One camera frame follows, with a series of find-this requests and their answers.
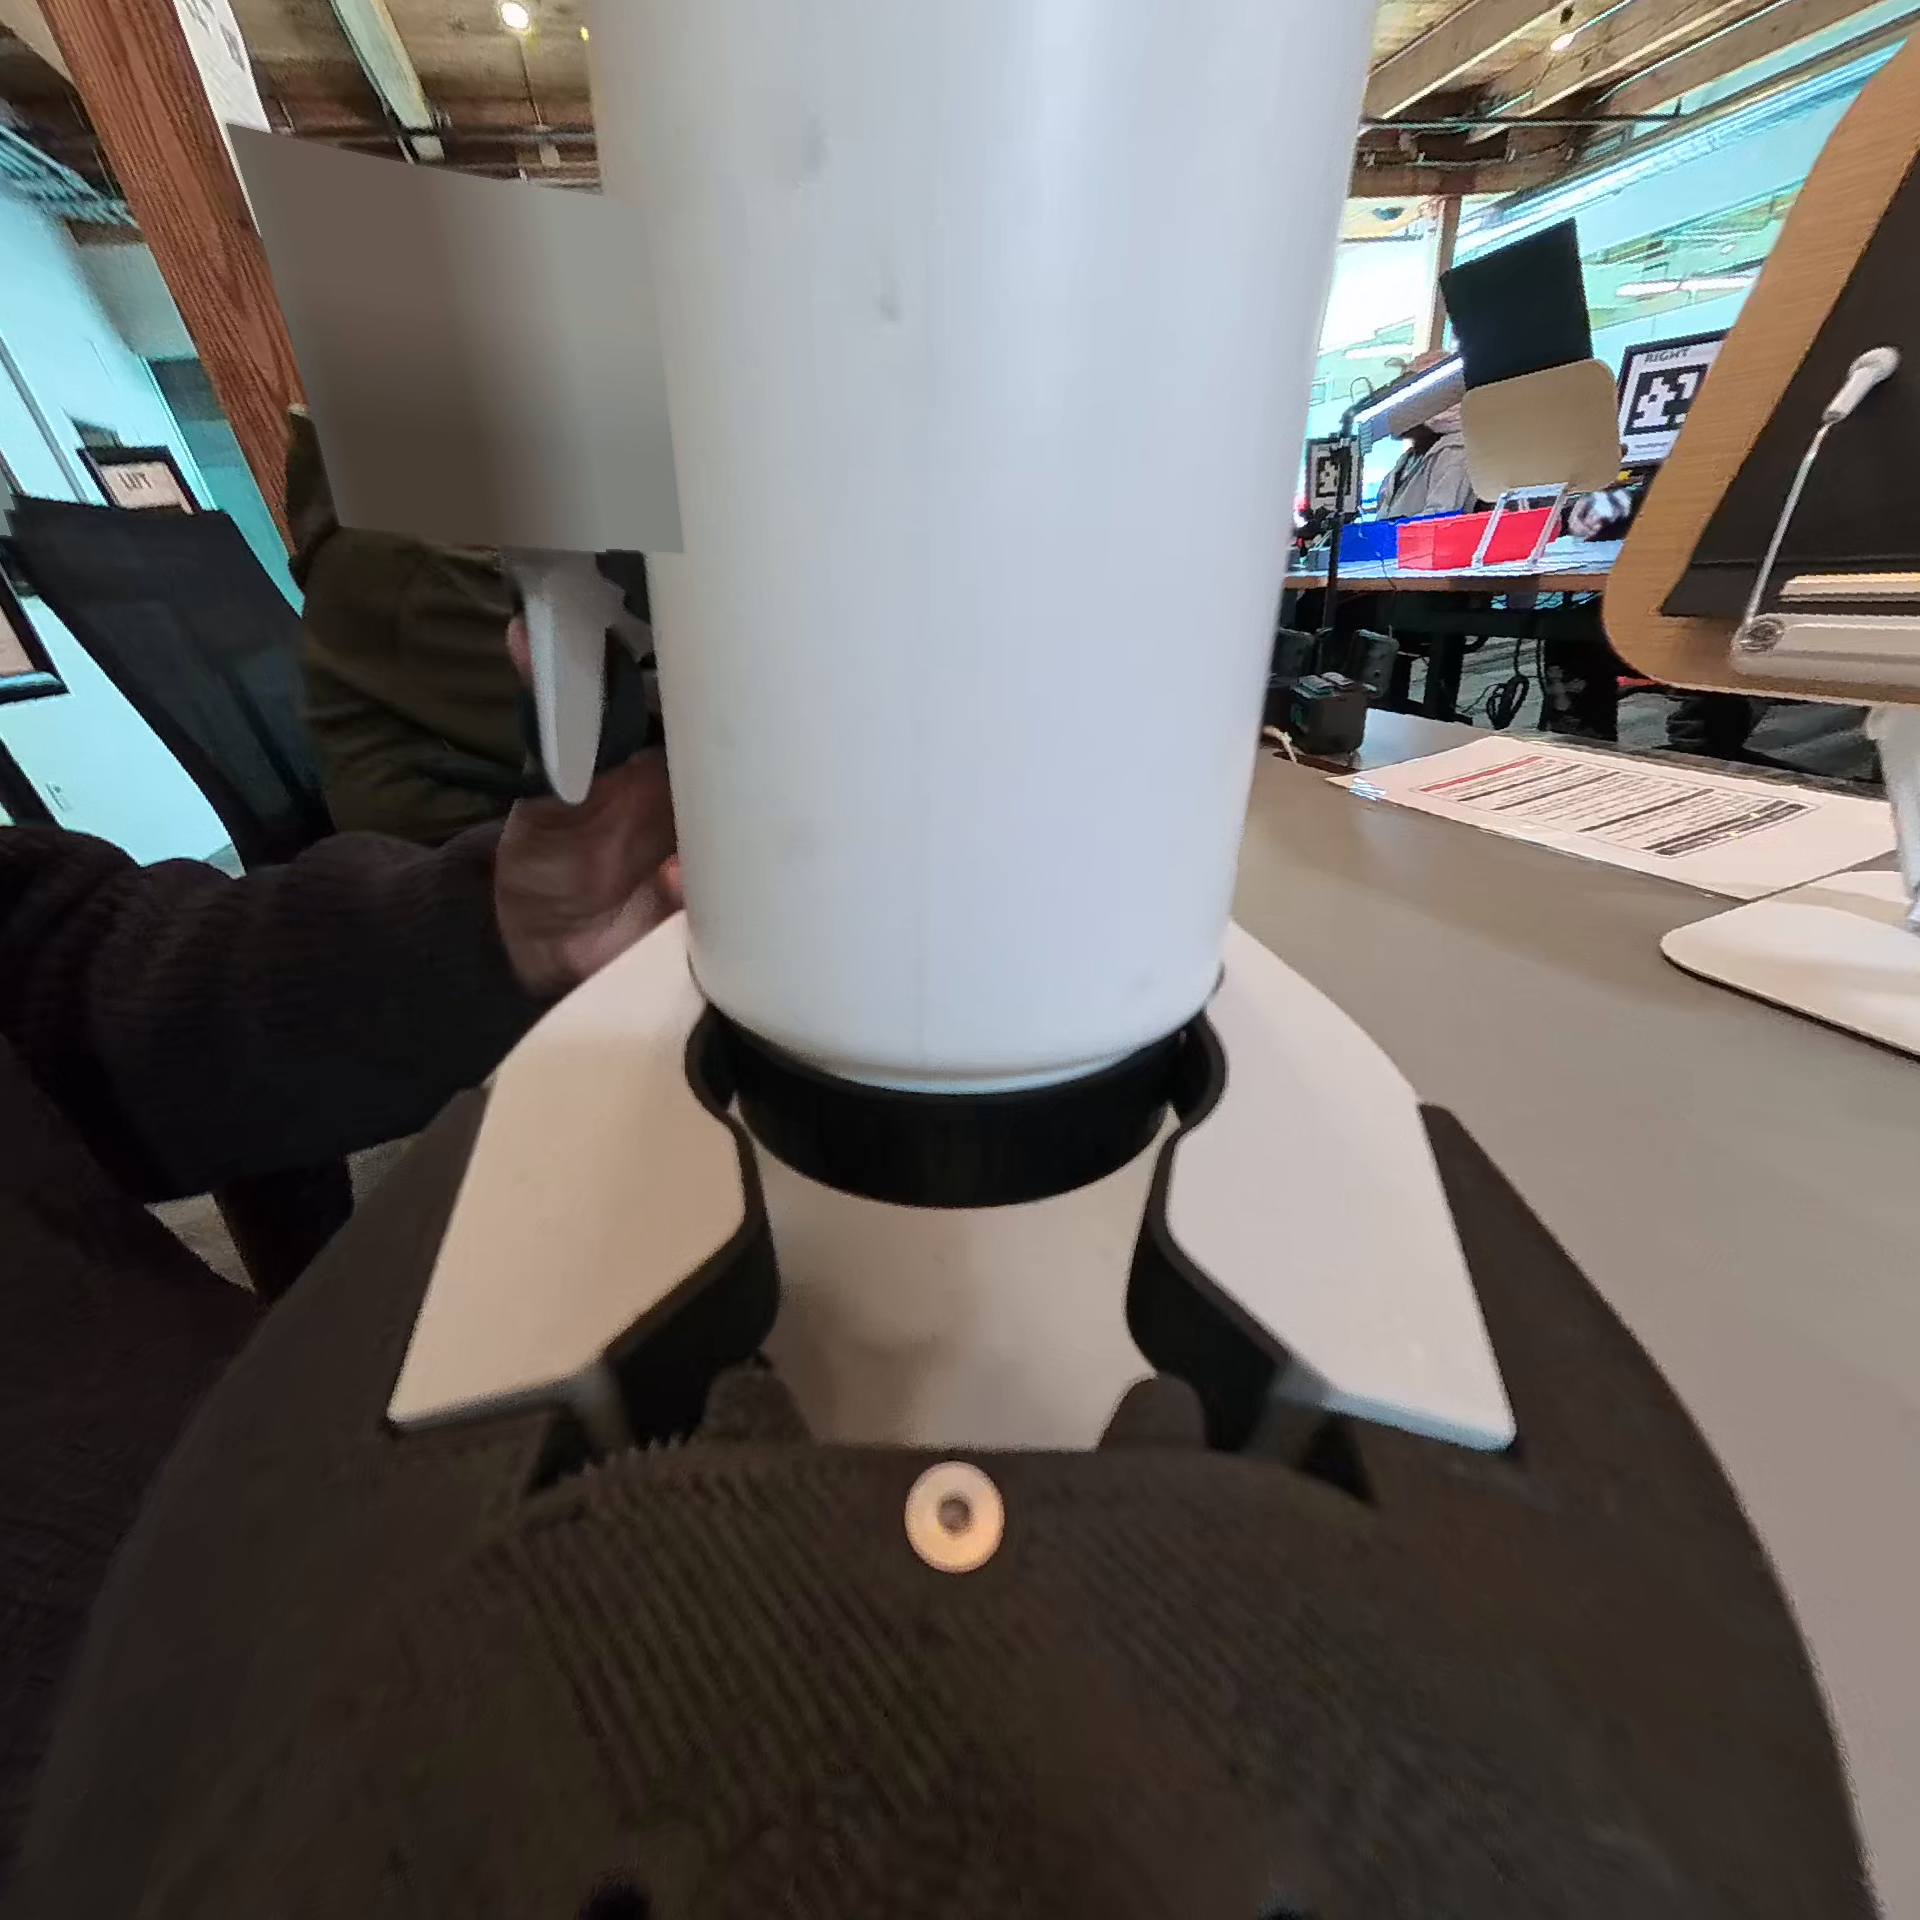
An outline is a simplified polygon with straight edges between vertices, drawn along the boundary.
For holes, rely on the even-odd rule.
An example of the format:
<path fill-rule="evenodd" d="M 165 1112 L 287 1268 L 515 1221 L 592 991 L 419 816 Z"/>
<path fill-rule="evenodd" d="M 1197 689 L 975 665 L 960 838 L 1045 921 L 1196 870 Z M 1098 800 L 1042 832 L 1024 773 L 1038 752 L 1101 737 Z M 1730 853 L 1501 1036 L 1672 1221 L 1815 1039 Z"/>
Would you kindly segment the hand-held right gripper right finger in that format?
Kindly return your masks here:
<path fill-rule="evenodd" d="M 1518 1436 L 1423 1105 L 1229 924 L 1174 1053 L 1127 1290 L 1140 1354 L 1244 1448 L 1278 1402 L 1499 1453 Z"/>

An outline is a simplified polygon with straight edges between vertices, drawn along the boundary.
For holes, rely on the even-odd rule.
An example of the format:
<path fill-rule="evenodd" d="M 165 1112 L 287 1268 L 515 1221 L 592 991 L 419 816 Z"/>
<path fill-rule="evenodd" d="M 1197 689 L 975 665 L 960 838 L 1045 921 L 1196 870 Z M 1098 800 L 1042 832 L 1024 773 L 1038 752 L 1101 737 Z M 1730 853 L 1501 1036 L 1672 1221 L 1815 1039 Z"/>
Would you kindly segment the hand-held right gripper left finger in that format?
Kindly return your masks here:
<path fill-rule="evenodd" d="M 692 1433 L 779 1308 L 725 1031 L 675 917 L 494 1071 L 388 1422 L 558 1412 L 597 1453 Z"/>

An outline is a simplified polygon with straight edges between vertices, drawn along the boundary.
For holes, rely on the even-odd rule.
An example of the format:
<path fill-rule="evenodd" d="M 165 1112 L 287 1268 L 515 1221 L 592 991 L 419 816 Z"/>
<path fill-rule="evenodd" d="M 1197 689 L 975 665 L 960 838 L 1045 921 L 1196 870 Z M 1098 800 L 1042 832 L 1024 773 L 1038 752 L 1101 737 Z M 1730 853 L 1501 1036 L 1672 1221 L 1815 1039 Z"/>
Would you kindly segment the white bottle black cap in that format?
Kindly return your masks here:
<path fill-rule="evenodd" d="M 1160 1125 L 1206 1006 L 1375 5 L 592 5 L 656 279 L 688 958 L 916 1209 Z"/>

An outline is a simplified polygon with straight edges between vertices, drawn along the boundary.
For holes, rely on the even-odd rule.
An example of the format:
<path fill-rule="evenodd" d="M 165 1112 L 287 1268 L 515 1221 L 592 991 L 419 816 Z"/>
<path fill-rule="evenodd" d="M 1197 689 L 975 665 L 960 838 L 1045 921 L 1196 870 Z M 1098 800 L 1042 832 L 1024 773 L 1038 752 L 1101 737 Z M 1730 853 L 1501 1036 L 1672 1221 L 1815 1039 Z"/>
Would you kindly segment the person's left forearm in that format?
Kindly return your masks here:
<path fill-rule="evenodd" d="M 335 834 L 232 878 L 7 828 L 4 1191 L 172 1201 L 432 1119 L 549 1008 L 498 929 L 494 849 Z"/>

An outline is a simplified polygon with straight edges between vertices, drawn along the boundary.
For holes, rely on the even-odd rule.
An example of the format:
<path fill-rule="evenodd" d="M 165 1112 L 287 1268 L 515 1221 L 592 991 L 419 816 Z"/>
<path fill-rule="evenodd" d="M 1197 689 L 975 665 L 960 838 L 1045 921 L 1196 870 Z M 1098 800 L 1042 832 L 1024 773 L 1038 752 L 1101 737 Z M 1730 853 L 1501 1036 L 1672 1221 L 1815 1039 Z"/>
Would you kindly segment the person's left hand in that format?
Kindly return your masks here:
<path fill-rule="evenodd" d="M 519 988 L 538 1000 L 581 988 L 682 910 L 664 752 L 595 775 L 579 801 L 517 800 L 492 873 L 496 933 Z"/>

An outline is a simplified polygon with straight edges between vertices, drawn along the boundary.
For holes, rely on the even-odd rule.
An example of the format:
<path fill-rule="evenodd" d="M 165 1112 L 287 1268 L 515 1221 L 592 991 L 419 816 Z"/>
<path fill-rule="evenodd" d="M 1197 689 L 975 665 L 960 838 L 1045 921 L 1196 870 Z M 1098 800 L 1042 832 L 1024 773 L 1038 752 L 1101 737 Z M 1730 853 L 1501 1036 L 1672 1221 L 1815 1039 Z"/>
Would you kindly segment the dark cloth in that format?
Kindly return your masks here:
<path fill-rule="evenodd" d="M 244 865 L 333 834 L 304 717 L 301 620 L 231 517 L 18 495 L 7 552 L 175 757 Z"/>

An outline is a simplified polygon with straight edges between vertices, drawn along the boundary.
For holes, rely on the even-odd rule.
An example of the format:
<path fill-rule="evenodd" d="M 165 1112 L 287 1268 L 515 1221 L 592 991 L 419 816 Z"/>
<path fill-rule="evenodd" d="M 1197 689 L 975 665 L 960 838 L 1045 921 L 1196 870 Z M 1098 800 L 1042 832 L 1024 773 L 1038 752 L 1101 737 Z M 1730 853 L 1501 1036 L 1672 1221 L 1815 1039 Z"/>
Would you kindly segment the small framed sign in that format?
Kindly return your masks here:
<path fill-rule="evenodd" d="M 84 444 L 79 460 L 102 501 L 119 511 L 195 517 L 200 501 L 167 445 Z"/>

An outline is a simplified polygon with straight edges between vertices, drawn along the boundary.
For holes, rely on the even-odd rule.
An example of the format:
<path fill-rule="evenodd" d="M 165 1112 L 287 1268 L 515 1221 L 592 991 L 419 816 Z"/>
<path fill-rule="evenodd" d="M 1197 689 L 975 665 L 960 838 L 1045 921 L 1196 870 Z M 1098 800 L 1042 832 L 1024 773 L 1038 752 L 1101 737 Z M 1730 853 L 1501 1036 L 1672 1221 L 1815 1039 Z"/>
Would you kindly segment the printed paper sheet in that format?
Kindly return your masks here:
<path fill-rule="evenodd" d="M 1898 847 L 1884 800 L 1759 775 L 1475 732 L 1462 745 L 1332 783 L 1532 847 L 1756 903 Z"/>

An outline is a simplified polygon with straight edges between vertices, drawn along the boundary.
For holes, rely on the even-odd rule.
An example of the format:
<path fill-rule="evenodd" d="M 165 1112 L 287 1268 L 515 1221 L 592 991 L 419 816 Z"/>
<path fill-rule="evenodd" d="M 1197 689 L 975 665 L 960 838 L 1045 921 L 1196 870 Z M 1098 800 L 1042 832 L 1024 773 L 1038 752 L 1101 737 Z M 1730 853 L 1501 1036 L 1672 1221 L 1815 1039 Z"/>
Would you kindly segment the framed marker sign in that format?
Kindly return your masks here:
<path fill-rule="evenodd" d="M 68 688 L 56 671 L 56 662 L 51 657 L 4 569 L 0 583 L 0 625 L 3 705 L 64 696 Z"/>

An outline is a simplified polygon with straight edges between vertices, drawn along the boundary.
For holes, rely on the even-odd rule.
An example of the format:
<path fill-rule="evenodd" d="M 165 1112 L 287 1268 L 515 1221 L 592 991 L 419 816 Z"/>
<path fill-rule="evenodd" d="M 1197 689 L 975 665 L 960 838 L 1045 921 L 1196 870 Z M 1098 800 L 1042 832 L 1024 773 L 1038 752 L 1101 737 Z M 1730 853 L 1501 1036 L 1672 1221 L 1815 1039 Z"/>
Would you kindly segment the red plastic bin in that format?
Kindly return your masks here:
<path fill-rule="evenodd" d="M 1501 501 L 1487 511 L 1402 519 L 1394 564 L 1402 572 L 1467 574 L 1539 564 L 1560 528 L 1556 501 Z"/>

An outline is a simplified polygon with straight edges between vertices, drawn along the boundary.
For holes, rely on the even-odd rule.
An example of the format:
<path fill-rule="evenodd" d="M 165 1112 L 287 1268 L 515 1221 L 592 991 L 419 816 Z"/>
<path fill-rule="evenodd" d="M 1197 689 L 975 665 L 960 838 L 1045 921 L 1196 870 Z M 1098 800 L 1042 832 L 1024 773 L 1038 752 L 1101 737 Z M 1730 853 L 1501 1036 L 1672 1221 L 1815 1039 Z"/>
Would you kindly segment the wooden display board black panel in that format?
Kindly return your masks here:
<path fill-rule="evenodd" d="M 1917 52 L 1831 133 L 1602 596 L 1682 689 L 1916 705 Z"/>

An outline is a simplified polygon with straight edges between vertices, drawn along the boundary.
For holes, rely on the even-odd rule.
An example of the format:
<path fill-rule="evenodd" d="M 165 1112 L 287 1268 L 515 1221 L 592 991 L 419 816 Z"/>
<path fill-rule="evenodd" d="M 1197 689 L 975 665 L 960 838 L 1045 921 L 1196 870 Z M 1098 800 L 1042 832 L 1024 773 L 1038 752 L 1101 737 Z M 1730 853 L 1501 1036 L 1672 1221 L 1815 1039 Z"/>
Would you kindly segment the background display board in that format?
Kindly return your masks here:
<path fill-rule="evenodd" d="M 1460 434 L 1476 497 L 1612 486 L 1616 375 L 1592 352 L 1576 224 L 1459 260 L 1438 289 L 1460 361 Z"/>

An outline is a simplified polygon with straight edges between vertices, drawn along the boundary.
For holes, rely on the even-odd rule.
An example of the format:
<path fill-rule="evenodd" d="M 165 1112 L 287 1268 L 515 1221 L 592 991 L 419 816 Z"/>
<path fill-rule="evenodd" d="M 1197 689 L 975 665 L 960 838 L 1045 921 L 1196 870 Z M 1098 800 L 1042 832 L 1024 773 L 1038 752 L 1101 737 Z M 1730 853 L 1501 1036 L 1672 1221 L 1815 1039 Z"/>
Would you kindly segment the wooden post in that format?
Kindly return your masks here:
<path fill-rule="evenodd" d="M 248 196 L 180 12 L 39 5 L 279 532 L 290 408 L 304 400 Z"/>

